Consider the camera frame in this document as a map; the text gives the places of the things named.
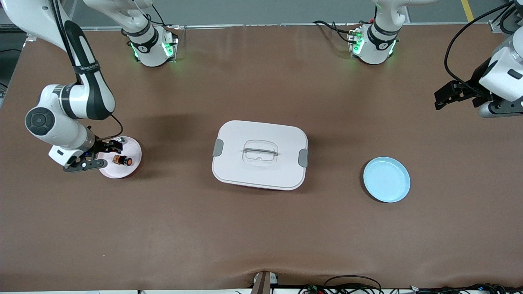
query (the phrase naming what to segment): gray clip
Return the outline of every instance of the gray clip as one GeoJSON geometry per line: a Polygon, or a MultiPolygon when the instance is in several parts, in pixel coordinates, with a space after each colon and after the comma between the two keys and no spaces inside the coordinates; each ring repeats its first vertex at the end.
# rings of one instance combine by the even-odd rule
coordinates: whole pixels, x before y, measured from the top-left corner
{"type": "Polygon", "coordinates": [[[214,142],[214,150],[212,151],[212,156],[214,156],[214,157],[220,156],[220,155],[222,155],[222,151],[223,151],[223,141],[220,139],[216,139],[216,141],[214,142]]]}
{"type": "Polygon", "coordinates": [[[300,150],[298,153],[298,164],[303,167],[307,167],[309,163],[309,151],[307,149],[300,150]]]}

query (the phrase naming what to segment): white container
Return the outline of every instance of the white container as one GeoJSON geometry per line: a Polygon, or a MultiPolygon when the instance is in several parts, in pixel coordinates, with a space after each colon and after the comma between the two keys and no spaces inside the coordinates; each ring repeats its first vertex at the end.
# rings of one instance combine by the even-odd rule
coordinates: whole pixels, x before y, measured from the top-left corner
{"type": "Polygon", "coordinates": [[[232,120],[218,132],[212,172],[224,183],[294,190],[305,179],[307,145],[299,128],[232,120]]]}

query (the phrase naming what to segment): green indicator light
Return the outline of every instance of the green indicator light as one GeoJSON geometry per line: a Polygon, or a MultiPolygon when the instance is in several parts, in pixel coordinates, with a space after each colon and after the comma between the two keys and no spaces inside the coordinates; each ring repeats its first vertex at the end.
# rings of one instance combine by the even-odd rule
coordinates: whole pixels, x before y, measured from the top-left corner
{"type": "Polygon", "coordinates": [[[394,40],[394,42],[392,42],[391,50],[389,51],[389,56],[392,54],[392,51],[394,50],[394,45],[396,45],[396,40],[394,40]]]}
{"type": "Polygon", "coordinates": [[[134,47],[133,44],[131,44],[131,48],[132,48],[132,51],[134,52],[134,57],[136,57],[137,59],[139,59],[139,57],[138,57],[138,53],[136,52],[136,48],[134,47]]]}
{"type": "Polygon", "coordinates": [[[356,44],[354,44],[354,54],[359,54],[361,52],[361,48],[363,47],[363,44],[365,43],[364,38],[360,38],[356,44]]]}
{"type": "Polygon", "coordinates": [[[167,57],[173,56],[173,46],[171,46],[169,44],[165,44],[165,43],[162,43],[162,45],[163,45],[163,48],[164,48],[164,51],[165,51],[165,54],[167,55],[167,57]]]}

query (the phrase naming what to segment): light blue plate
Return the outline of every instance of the light blue plate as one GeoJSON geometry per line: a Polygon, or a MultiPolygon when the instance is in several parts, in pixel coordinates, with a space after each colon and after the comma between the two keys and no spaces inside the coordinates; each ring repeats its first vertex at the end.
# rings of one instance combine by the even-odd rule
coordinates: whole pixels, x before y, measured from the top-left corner
{"type": "Polygon", "coordinates": [[[363,170],[363,182],[377,200],[389,203],[405,198],[411,188],[411,177],[405,166],[390,157],[371,160],[363,170]]]}

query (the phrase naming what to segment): plastic lid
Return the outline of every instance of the plastic lid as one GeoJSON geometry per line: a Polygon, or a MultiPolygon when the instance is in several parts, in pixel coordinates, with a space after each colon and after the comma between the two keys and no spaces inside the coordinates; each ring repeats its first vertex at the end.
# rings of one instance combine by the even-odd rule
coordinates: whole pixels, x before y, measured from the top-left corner
{"type": "Polygon", "coordinates": [[[293,190],[305,179],[307,143],[296,127],[229,121],[218,133],[212,171],[224,183],[293,190]]]}
{"type": "Polygon", "coordinates": [[[405,198],[411,188],[407,169],[390,157],[371,160],[363,171],[363,182],[374,198],[389,203],[405,198]]]}

